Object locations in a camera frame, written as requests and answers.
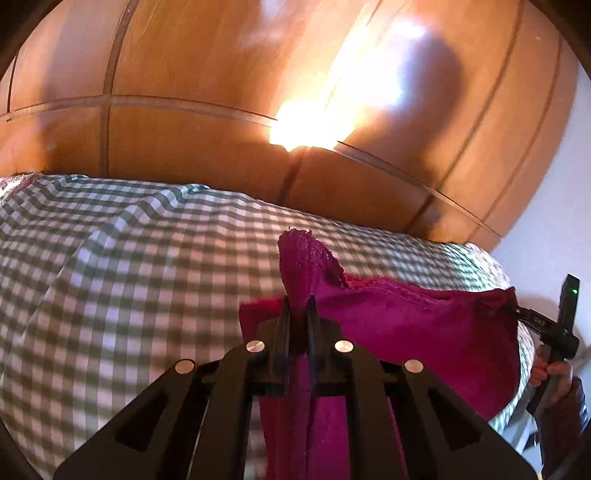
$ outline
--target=black handle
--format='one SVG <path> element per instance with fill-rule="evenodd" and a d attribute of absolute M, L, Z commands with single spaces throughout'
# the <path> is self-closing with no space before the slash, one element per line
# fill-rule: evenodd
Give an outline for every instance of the black handle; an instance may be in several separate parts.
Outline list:
<path fill-rule="evenodd" d="M 248 440 L 246 429 L 252 407 L 248 367 L 251 358 L 266 354 L 266 350 L 250 353 L 245 345 L 239 345 L 220 361 L 217 381 L 201 425 L 190 480 L 237 480 L 243 477 Z"/>
<path fill-rule="evenodd" d="M 553 362 L 559 362 L 561 360 L 564 360 L 564 358 L 562 358 L 559 353 L 551 352 L 550 356 L 548 357 L 548 364 L 550 365 Z M 552 377 L 548 376 L 548 378 L 546 378 L 546 380 L 544 380 L 542 384 L 535 389 L 535 394 L 526 408 L 526 410 L 533 416 L 535 416 L 538 413 L 541 413 L 541 410 L 538 411 L 538 408 L 540 407 L 540 404 L 542 405 L 542 408 L 544 407 L 544 404 L 542 403 L 542 398 L 544 398 L 544 394 L 550 387 L 551 381 Z"/>
<path fill-rule="evenodd" d="M 360 345 L 348 353 L 333 350 L 348 364 L 351 388 L 346 396 L 351 478 L 402 480 L 404 461 L 397 448 L 390 406 L 384 391 L 384 370 Z"/>

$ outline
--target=finger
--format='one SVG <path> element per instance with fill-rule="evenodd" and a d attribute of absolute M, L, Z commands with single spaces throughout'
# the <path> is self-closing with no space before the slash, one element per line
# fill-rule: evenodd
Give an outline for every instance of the finger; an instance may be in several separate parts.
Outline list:
<path fill-rule="evenodd" d="M 544 370 L 538 370 L 537 368 L 534 368 L 531 371 L 530 378 L 540 380 L 543 382 L 544 380 L 546 380 L 546 378 L 548 378 L 548 373 L 546 373 Z"/>
<path fill-rule="evenodd" d="M 572 386 L 573 381 L 571 378 L 559 377 L 558 383 L 556 384 L 555 389 L 552 391 L 550 398 L 548 399 L 550 405 L 554 405 L 556 402 L 566 397 L 569 394 Z"/>
<path fill-rule="evenodd" d="M 553 362 L 546 367 L 546 372 L 552 376 L 572 378 L 573 367 L 568 362 Z"/>
<path fill-rule="evenodd" d="M 546 366 L 548 365 L 548 360 L 538 357 L 534 361 L 534 368 L 539 368 L 540 370 L 546 370 Z"/>

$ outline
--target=gingham fabric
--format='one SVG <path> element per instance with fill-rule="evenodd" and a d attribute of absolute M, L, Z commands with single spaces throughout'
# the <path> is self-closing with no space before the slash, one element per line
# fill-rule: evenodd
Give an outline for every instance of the gingham fabric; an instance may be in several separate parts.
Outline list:
<path fill-rule="evenodd" d="M 277 239 L 309 229 L 346 272 L 506 287 L 475 247 L 334 222 L 204 185 L 41 177 L 0 209 L 0 416 L 44 478 L 180 358 L 241 343 L 238 307 L 283 293 Z M 520 329 L 521 396 L 533 358 Z M 253 412 L 245 476 L 264 476 Z"/>

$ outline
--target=black device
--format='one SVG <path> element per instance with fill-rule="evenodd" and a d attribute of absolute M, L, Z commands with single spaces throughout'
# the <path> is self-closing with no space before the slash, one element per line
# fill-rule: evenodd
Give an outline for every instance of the black device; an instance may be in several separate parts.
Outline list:
<path fill-rule="evenodd" d="M 556 322 L 534 310 L 521 307 L 515 309 L 517 318 L 524 325 L 540 336 L 544 344 L 545 356 L 548 363 L 564 359 L 572 359 L 577 354 L 579 339 L 573 334 L 574 317 L 579 301 L 580 281 L 567 275 L 562 283 L 560 303 L 558 304 L 558 319 Z M 551 378 L 547 378 L 538 388 L 526 407 L 533 416 L 541 413 L 545 407 L 543 399 L 551 389 Z"/>

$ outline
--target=white wall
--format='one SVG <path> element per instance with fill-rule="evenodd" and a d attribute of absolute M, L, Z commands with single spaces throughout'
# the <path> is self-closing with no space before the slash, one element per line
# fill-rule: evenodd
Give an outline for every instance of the white wall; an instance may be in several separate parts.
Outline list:
<path fill-rule="evenodd" d="M 575 327 L 582 343 L 591 346 L 591 82 L 582 68 L 556 157 L 529 206 L 492 255 L 517 288 L 519 303 L 552 319 L 564 277 L 578 277 Z"/>

